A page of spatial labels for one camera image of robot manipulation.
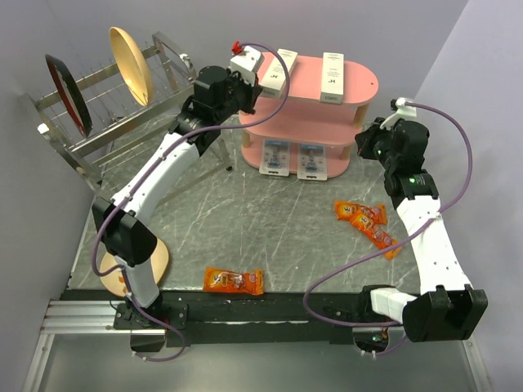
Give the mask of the white razor box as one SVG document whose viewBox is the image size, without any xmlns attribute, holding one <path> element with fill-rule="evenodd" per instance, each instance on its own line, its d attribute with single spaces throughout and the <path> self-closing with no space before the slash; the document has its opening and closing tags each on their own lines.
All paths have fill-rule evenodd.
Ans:
<svg viewBox="0 0 523 392">
<path fill-rule="evenodd" d="M 279 48 L 277 53 L 284 61 L 288 73 L 291 74 L 296 64 L 298 53 L 283 48 Z M 286 77 L 284 68 L 277 58 L 274 58 L 271 61 L 260 81 L 260 85 L 262 87 L 261 94 L 263 96 L 272 98 L 281 97 L 283 89 L 286 86 Z"/>
<path fill-rule="evenodd" d="M 325 52 L 322 60 L 320 102 L 341 104 L 344 95 L 344 55 Z"/>
</svg>

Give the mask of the blue razor blister pack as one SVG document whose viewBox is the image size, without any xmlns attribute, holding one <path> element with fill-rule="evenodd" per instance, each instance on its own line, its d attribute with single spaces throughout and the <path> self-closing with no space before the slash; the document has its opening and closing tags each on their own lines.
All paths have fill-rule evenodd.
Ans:
<svg viewBox="0 0 523 392">
<path fill-rule="evenodd" d="M 326 152 L 322 145 L 298 146 L 297 178 L 319 181 L 328 179 Z"/>
<path fill-rule="evenodd" d="M 268 176 L 289 176 L 290 144 L 281 140 L 264 140 L 259 172 Z"/>
</svg>

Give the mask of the pink three-tier shelf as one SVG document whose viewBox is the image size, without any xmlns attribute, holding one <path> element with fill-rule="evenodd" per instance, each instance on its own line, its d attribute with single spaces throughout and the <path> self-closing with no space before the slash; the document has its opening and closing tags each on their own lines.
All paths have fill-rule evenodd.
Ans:
<svg viewBox="0 0 523 392">
<path fill-rule="evenodd" d="M 241 152 L 246 163 L 258 168 L 264 142 L 282 140 L 290 144 L 289 170 L 293 174 L 298 169 L 299 145 L 324 147 L 329 178 L 347 170 L 355 135 L 378 93 L 378 79 L 364 65 L 347 60 L 342 103 L 332 104 L 320 101 L 321 75 L 320 57 L 297 57 L 284 107 L 272 119 L 242 133 Z"/>
</svg>

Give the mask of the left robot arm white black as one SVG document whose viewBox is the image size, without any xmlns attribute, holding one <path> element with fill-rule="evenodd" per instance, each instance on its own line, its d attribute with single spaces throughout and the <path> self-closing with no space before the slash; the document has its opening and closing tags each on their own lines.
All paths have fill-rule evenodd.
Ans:
<svg viewBox="0 0 523 392">
<path fill-rule="evenodd" d="M 151 265 L 158 242 L 148 228 L 154 209 L 221 134 L 225 120 L 239 111 L 253 113 L 262 91 L 256 72 L 220 66 L 201 69 L 193 87 L 143 168 L 110 199 L 98 197 L 92 206 L 96 241 L 127 276 L 127 290 L 137 303 L 132 316 L 146 328 L 163 316 Z"/>
</svg>

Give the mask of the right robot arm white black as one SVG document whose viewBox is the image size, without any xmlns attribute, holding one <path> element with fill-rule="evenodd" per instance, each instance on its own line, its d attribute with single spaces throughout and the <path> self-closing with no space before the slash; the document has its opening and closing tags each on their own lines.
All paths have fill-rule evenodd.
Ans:
<svg viewBox="0 0 523 392">
<path fill-rule="evenodd" d="M 355 141 L 359 156 L 379 161 L 385 170 L 385 190 L 411 237 L 420 294 L 365 287 L 368 298 L 358 304 L 357 314 L 367 325 L 385 316 L 402 324 L 412 342 L 466 340 L 488 299 L 463 272 L 440 214 L 436 183 L 422 167 L 430 133 L 412 120 L 399 119 L 391 127 L 384 122 L 375 118 Z"/>
</svg>

